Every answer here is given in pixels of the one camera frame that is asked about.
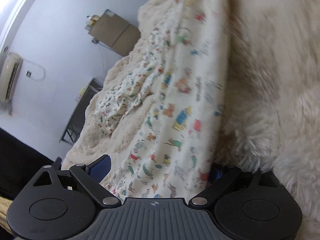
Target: bed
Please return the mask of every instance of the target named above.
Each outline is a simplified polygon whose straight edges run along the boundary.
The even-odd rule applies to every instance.
[[[191,8],[192,14],[186,11],[186,7]],[[190,198],[187,192],[195,195],[205,187],[206,174],[213,162],[235,164],[244,171],[273,169],[303,211],[303,225],[297,239],[319,239],[319,7],[319,0],[149,1],[139,11],[140,40],[129,56],[119,60],[108,72],[102,91],[94,96],[86,110],[84,128],[78,141],[68,152],[62,168],[68,169],[76,163],[88,164],[103,154],[109,154],[113,170],[101,184],[121,199],[137,194],[140,197]],[[188,24],[190,21],[198,24],[192,32],[193,38],[179,25]],[[206,33],[201,32],[201,24],[206,25]],[[176,36],[174,31],[168,32],[173,30],[174,26],[179,26]],[[115,90],[127,89],[130,93],[132,89],[135,90],[134,85],[130,87],[127,82],[128,75],[146,75],[145,80],[150,77],[149,74],[141,72],[143,64],[146,63],[146,53],[154,45],[150,35],[157,37],[157,42],[162,44],[163,47],[154,49],[160,51],[157,51],[160,58],[164,52],[167,53],[165,59],[170,62],[171,68],[168,71],[166,67],[169,66],[166,66],[166,63],[163,68],[159,68],[161,61],[156,60],[154,68],[150,70],[153,78],[151,81],[149,79],[146,93],[142,95],[139,88],[133,97],[139,97],[138,103],[130,101],[125,109],[122,103],[122,108],[117,106],[116,110],[107,109],[109,95]],[[193,41],[196,39],[203,44],[206,36],[214,38],[204,46]],[[185,67],[179,68],[179,63],[188,63],[184,61],[184,57],[180,57],[181,61],[177,62],[177,55],[181,55],[183,51],[178,49],[179,46],[188,47],[190,56],[185,56],[186,58],[193,57],[188,66],[191,68],[190,72]],[[170,54],[168,51],[172,47],[176,52]],[[194,59],[207,57],[207,54],[210,62],[208,64],[207,61],[199,63]],[[173,55],[173,58],[168,60],[168,55]],[[192,66],[195,67],[196,63],[197,66],[210,70],[202,74],[204,79],[206,73],[213,73],[213,76],[219,76],[219,82],[210,78],[199,81],[197,76],[193,75],[197,68]],[[174,72],[175,66],[178,66],[177,73]],[[177,78],[180,75],[180,78],[172,81],[171,85],[169,82],[166,84],[165,80],[173,76],[173,73]],[[192,86],[186,81],[191,76]],[[194,102],[190,103],[190,106],[192,109],[200,109],[202,114],[210,112],[211,115],[203,116],[202,122],[188,123],[185,119],[194,111],[191,112],[188,106],[182,106],[180,101],[175,104],[176,107],[181,105],[176,112],[172,106],[169,107],[168,101],[162,109],[161,105],[155,107],[161,99],[162,91],[167,88],[172,90],[165,94],[166,100],[174,100],[175,91],[180,93],[177,100],[186,94],[192,94],[194,102],[197,91],[201,88],[203,93],[200,96],[208,101],[212,108],[209,105],[194,106]],[[126,98],[129,98],[130,93],[126,93]],[[113,104],[119,103],[118,98],[119,95]],[[109,122],[112,111],[116,112],[112,116],[118,114],[119,118]],[[163,139],[164,135],[169,135],[161,128],[152,128],[152,118],[162,120],[159,127],[167,124],[169,120],[172,127],[170,133],[175,132],[173,135],[176,137],[169,138],[171,141],[168,138]],[[143,136],[143,139],[138,143],[139,136]],[[193,146],[189,143],[191,140],[196,142],[197,146],[204,140],[204,146],[199,148],[199,152],[205,156],[202,160],[192,152]],[[149,147],[155,144],[161,145],[157,150],[174,154],[175,157],[171,156],[169,161],[169,165],[172,164],[172,173],[164,170],[168,164],[165,157],[161,155],[163,161],[160,162],[157,151],[155,156],[150,151]],[[179,154],[186,152],[185,149],[190,152],[188,163],[184,162],[185,155],[179,157]],[[192,156],[197,157],[196,164]],[[140,174],[147,176],[150,182],[147,179],[141,180],[139,188],[132,187],[131,182],[136,183],[132,178],[139,177]],[[177,186],[172,182],[175,179],[180,179],[185,191],[177,190]],[[150,183],[148,188],[142,181]]]

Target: cartoon animal print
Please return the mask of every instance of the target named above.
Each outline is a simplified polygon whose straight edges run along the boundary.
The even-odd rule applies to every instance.
[[[192,45],[192,33],[191,31],[183,27],[181,29],[180,35],[178,35],[178,43],[182,43],[183,45]]]
[[[151,142],[151,140],[155,140],[157,137],[155,136],[155,135],[153,135],[152,133],[149,133],[148,134],[148,137],[147,137],[147,140],[149,141],[149,142]]]
[[[110,184],[110,182],[109,182],[108,185],[107,185],[107,190],[111,189],[112,186],[113,186],[113,185]]]
[[[196,88],[197,88],[196,101],[200,101],[201,100],[201,77],[196,77]]]
[[[167,178],[169,177],[169,173],[166,173],[164,175],[164,180],[163,180],[163,186],[165,187],[165,182],[167,181]]]
[[[172,138],[170,138],[169,140],[169,143],[164,143],[164,144],[169,144],[171,146],[175,146],[178,148],[178,151],[180,152],[181,151],[181,147],[182,147],[182,144],[183,144],[183,141],[178,141],[178,140],[172,140]]]
[[[174,186],[172,186],[172,185],[170,184],[170,182],[169,182],[168,188],[169,188],[169,190],[171,191],[170,197],[171,197],[171,198],[174,198],[174,197],[176,196],[176,194],[177,194],[177,188],[174,187]]]
[[[133,175],[134,175],[134,171],[133,171],[133,168],[132,168],[132,166],[131,166],[131,164],[129,163],[129,165],[128,165],[128,169],[127,169],[127,171],[128,172],[130,172],[131,173],[131,177],[133,177]]]
[[[159,188],[158,183],[157,183],[157,185],[152,184],[153,194],[156,193],[156,191],[158,190],[158,188]]]
[[[171,48],[170,30],[167,30],[165,34],[166,34],[166,39],[164,40],[164,44],[165,44],[168,48]]]
[[[201,121],[196,119],[193,128],[195,129],[195,131],[201,132]]]
[[[120,194],[124,195],[124,196],[127,195],[127,190],[126,189],[121,189],[120,190]]]
[[[118,199],[120,199],[120,200],[121,200],[121,202],[123,202],[123,199],[122,199],[122,198],[120,198],[119,193],[117,193],[116,197],[117,197]]]
[[[188,130],[188,135],[189,135],[189,138],[190,138],[190,139],[193,139],[193,138],[194,138],[194,136],[193,136],[194,132],[195,132],[195,131],[193,131],[193,130],[191,130],[191,129]]]
[[[162,82],[161,88],[166,89],[170,83],[172,77],[172,71],[169,70],[165,75],[164,75],[164,80]]]
[[[146,146],[144,144],[144,140],[138,140],[137,143],[134,145],[134,149],[133,150],[139,150],[139,149],[142,149],[142,148],[145,148],[146,149]]]
[[[204,98],[212,105],[214,104],[214,98],[213,98],[214,88],[215,88],[214,82],[209,81],[204,83],[204,92],[205,92]]]
[[[209,44],[211,44],[211,42],[210,42],[209,40],[205,40],[205,41],[202,43],[202,46],[201,46],[201,54],[205,54],[206,56],[209,55],[209,51],[208,51]]]
[[[189,172],[190,172],[190,170],[185,171],[183,168],[180,168],[180,167],[178,166],[178,161],[176,161],[176,165],[175,165],[175,167],[174,167],[174,175],[175,175],[175,176],[178,175],[178,176],[180,177],[180,179],[182,179],[183,181],[185,181],[184,176],[188,176]]]
[[[198,55],[198,56],[200,56],[199,52],[196,49],[192,50],[190,52],[190,55]]]
[[[202,173],[200,168],[198,170],[198,178],[196,179],[196,181],[194,181],[195,184],[203,184],[204,182],[206,183],[208,181],[209,178],[209,173]]]
[[[197,154],[197,149],[196,147],[190,147],[190,152],[194,155]]]
[[[172,65],[172,72],[173,72],[173,73],[176,73],[177,70],[178,70],[178,66],[177,66],[176,64],[173,64],[173,65]]]
[[[217,110],[213,112],[215,116],[221,116],[223,111],[223,105],[218,105]]]
[[[124,184],[125,184],[125,182],[123,180],[121,180],[119,185],[118,185],[118,187],[117,187],[117,189],[120,189]]]
[[[119,171],[119,173],[120,173],[120,174],[123,174],[123,173],[125,172],[125,170],[124,170],[124,169],[122,169],[122,167],[121,167],[121,166],[118,168],[118,171]]]
[[[186,185],[184,186],[184,188],[187,190],[187,191],[190,191],[190,186],[188,183],[186,183]]]
[[[141,195],[141,197],[142,197],[142,198],[147,198],[149,194],[150,194],[150,189],[147,188],[147,191],[146,191],[145,193],[143,193],[143,194]]]
[[[185,5],[188,7],[193,7],[193,0],[186,0]]]
[[[186,128],[186,121],[188,117],[191,115],[192,107],[188,106],[185,109],[183,109],[179,115],[177,116],[177,119],[173,123],[172,128],[177,131],[183,131]]]
[[[168,104],[168,108],[163,109],[163,115],[166,115],[167,117],[172,118],[175,108],[176,108],[175,104]]]
[[[130,184],[129,184],[129,188],[128,189],[129,189],[129,191],[134,193],[135,189],[132,188],[132,184],[133,184],[133,182],[131,181]]]
[[[174,87],[176,87],[180,93],[189,94],[191,92],[191,87],[188,85],[188,80],[192,72],[190,68],[185,68],[184,72],[185,74],[181,79],[175,82]]]
[[[197,158],[195,155],[191,155],[191,167],[194,169],[197,165]]]
[[[129,159],[132,159],[133,163],[136,163],[137,160],[141,160],[141,157],[140,156],[135,156],[130,152],[130,156],[128,157],[128,160]]]
[[[156,120],[158,120],[158,116],[159,116],[159,109],[155,108],[155,109],[153,110],[153,117],[154,117]]]
[[[165,100],[165,93],[160,92],[160,96],[159,96],[160,102],[163,104],[164,100]]]
[[[156,160],[155,160],[155,158],[156,158],[156,153],[153,153],[153,154],[150,154],[149,156],[148,156],[148,158],[150,157],[150,159],[152,160],[152,161],[154,161],[155,163],[156,163]]]
[[[163,163],[164,163],[167,167],[169,167],[170,164],[171,164],[171,157],[169,157],[169,155],[165,154],[165,155],[164,155],[164,159],[163,159]]]
[[[140,170],[141,168],[141,163],[138,164],[138,168],[137,168],[137,171],[135,173],[135,175],[137,175],[138,178],[140,178],[140,176],[138,175],[138,171]]]
[[[209,178],[209,172],[208,172],[208,173],[202,173],[202,172],[200,171],[200,169],[199,169],[198,173],[199,173],[199,179],[200,179],[201,181],[207,181],[207,180],[208,180],[208,178]]]
[[[153,179],[152,170],[148,170],[144,164],[142,166],[142,169],[143,169],[143,172],[146,174],[148,179]]]
[[[197,10],[195,19],[201,23],[204,23],[207,19],[205,12],[203,10]]]
[[[153,130],[153,128],[152,128],[152,123],[151,123],[151,121],[150,121],[150,116],[148,116],[148,118],[147,118],[147,120],[146,120],[146,124],[149,126],[149,128],[150,128],[151,130]]]

